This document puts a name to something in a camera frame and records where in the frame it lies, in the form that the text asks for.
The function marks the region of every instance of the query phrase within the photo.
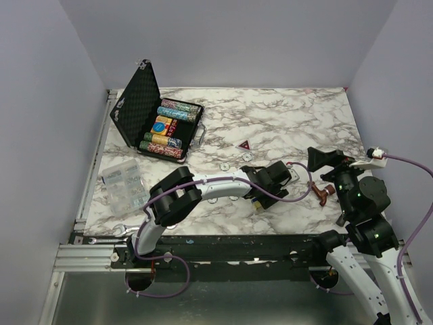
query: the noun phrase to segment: yellow card box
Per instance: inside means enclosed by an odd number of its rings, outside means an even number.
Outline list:
[[[158,115],[150,132],[154,134],[166,135],[172,120],[172,118]]]

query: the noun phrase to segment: metal frame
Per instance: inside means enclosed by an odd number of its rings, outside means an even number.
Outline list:
[[[110,90],[106,111],[104,114],[103,123],[99,130],[99,139],[94,151],[93,164],[89,169],[85,189],[81,197],[78,207],[78,213],[74,224],[75,232],[84,232],[87,216],[89,214],[91,198],[95,190],[95,183],[99,171],[99,166],[102,159],[102,151],[104,150],[105,142],[110,128],[110,111],[120,97],[122,89]],[[126,247],[124,244],[104,244],[104,245],[86,245],[86,244],[67,244],[60,245],[57,256],[55,258],[53,274],[49,284],[47,296],[43,306],[43,311],[39,321],[39,325],[52,324],[55,310],[58,304],[62,284],[67,272],[141,272],[150,273],[151,269],[112,269],[110,256],[114,251],[114,247]],[[358,253],[352,243],[348,243],[348,247],[363,269],[369,269],[367,262],[362,254]],[[405,254],[403,258],[405,265],[411,265],[409,256]],[[328,269],[328,267],[310,267],[311,271]]]

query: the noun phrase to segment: marble surface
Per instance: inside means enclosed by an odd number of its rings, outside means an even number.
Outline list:
[[[221,173],[219,165],[225,162],[230,164],[230,171],[243,165],[267,166],[277,160],[306,164],[309,146],[324,151],[338,148],[355,158],[364,156],[361,138],[342,88],[172,88],[161,89],[161,94],[162,97],[200,103],[206,108],[203,123],[208,132],[204,143],[190,152],[186,162],[193,173]],[[249,163],[242,160],[244,152],[235,148],[247,138],[254,156]],[[128,148],[111,122],[99,173],[132,158],[139,163],[147,189],[179,167],[175,163],[142,156]],[[290,198],[301,195],[308,180],[301,167],[295,169],[300,181],[288,187]],[[323,182],[319,176],[327,170],[313,174],[320,188]],[[278,202],[262,213],[255,213],[249,200],[220,198],[216,204],[201,202],[175,229],[164,234],[318,234],[331,229],[345,232],[344,228],[335,225],[339,215],[336,196],[332,196],[325,207],[320,207],[312,192],[300,202]],[[113,216],[105,185],[98,177],[85,235],[109,236],[113,234],[114,225],[135,225],[143,219],[142,211]]]

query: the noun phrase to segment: gray floor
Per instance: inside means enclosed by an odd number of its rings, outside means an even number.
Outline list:
[[[180,284],[154,284],[169,293]],[[354,296],[317,290],[310,282],[195,282],[171,299],[126,294],[123,274],[68,274],[56,325],[364,325]]]

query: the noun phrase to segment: white wall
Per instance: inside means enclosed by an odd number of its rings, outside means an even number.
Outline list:
[[[433,1],[399,0],[348,90],[366,146],[433,168]],[[390,161],[387,210],[407,239],[432,203],[433,182],[421,169]],[[409,248],[417,287],[433,318],[433,218]]]
[[[60,0],[107,88],[344,87],[396,0]]]
[[[0,319],[37,324],[107,94],[57,0],[0,11]]]

